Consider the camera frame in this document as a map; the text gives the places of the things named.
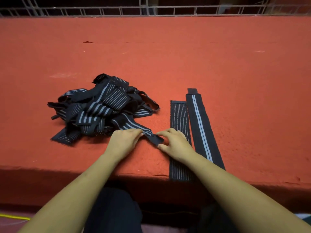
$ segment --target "right hand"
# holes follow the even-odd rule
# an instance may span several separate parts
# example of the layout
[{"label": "right hand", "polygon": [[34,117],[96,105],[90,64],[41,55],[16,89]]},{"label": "right hand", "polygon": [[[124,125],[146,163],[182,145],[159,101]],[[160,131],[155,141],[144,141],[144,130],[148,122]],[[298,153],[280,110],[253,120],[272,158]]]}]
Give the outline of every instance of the right hand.
[{"label": "right hand", "polygon": [[181,131],[169,128],[156,134],[164,136],[169,140],[168,146],[159,144],[158,148],[181,163],[185,163],[185,161],[187,161],[187,159],[195,153],[185,135]]}]

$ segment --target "red carpet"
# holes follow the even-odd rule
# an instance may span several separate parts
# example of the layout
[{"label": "red carpet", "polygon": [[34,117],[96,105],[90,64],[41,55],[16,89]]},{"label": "red carpet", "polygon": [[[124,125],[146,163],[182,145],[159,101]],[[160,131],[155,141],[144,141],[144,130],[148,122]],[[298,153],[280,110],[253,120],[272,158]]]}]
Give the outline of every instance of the red carpet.
[{"label": "red carpet", "polygon": [[[0,202],[42,205],[104,152],[108,138],[73,148],[50,141],[64,124],[46,103],[106,73],[159,103],[158,114],[137,119],[153,132],[169,127],[170,100],[197,88],[227,171],[282,204],[310,204],[310,25],[308,17],[0,19]],[[174,202],[168,174],[168,158],[142,140],[114,176],[146,180],[155,197],[137,194],[142,201]],[[186,184],[172,185],[196,199]]]}]

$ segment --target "metal grid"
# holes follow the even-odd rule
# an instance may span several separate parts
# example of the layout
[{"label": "metal grid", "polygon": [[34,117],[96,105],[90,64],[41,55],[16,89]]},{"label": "metal grid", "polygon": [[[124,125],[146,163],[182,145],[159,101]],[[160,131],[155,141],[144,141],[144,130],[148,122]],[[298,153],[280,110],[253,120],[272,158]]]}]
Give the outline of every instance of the metal grid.
[{"label": "metal grid", "polygon": [[[139,0],[139,6],[92,6],[92,7],[39,7],[36,0],[22,0],[24,7],[0,8],[0,17],[144,17],[144,16],[241,16],[241,15],[311,15],[311,5],[286,5],[286,4],[267,4],[265,0],[259,2],[258,5],[217,5],[217,6],[148,6],[142,5],[142,0]],[[161,15],[158,11],[167,8],[172,10],[172,14]],[[179,8],[192,8],[192,14],[176,14]],[[200,14],[200,10],[209,10],[212,14]],[[235,14],[221,14],[220,8],[236,8]],[[245,9],[258,8],[256,14],[247,14]],[[118,14],[107,14],[107,10],[115,9]],[[137,10],[137,15],[124,14],[125,9]],[[70,10],[78,12],[75,14],[68,13]],[[97,15],[87,14],[86,10],[95,10]]]}]

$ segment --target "left hand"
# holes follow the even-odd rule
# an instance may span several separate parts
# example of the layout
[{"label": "left hand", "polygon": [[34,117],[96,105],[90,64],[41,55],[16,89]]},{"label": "left hand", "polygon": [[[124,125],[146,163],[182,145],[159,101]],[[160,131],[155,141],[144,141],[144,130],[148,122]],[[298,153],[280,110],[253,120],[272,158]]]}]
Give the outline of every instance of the left hand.
[{"label": "left hand", "polygon": [[116,130],[112,133],[105,153],[121,160],[134,149],[138,139],[143,135],[141,129]]}]

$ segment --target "yellow cable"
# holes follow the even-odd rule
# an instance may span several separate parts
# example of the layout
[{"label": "yellow cable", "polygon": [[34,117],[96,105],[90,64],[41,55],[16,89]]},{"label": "yellow cable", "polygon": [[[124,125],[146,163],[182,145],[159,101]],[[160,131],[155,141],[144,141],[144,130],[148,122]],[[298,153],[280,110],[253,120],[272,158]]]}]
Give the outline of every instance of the yellow cable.
[{"label": "yellow cable", "polygon": [[3,214],[3,213],[0,213],[0,217],[6,217],[6,218],[12,218],[12,219],[20,219],[20,220],[27,220],[27,221],[30,220],[29,217],[25,217],[25,216],[14,216],[14,215]]}]

